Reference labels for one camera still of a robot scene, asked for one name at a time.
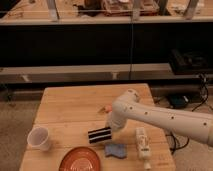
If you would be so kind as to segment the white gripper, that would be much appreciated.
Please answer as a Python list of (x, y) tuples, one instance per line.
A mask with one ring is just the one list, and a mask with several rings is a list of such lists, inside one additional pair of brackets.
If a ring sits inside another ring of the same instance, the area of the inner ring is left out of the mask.
[(122, 130), (126, 123), (127, 119), (116, 113), (109, 113), (106, 120), (106, 126), (111, 128), (112, 135)]

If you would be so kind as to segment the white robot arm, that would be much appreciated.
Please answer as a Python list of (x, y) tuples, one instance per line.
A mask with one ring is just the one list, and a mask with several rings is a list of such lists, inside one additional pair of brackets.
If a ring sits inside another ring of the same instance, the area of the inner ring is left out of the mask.
[(213, 115), (149, 106), (139, 100), (136, 90), (126, 90), (113, 101), (106, 125), (119, 131), (128, 119), (141, 121), (213, 147)]

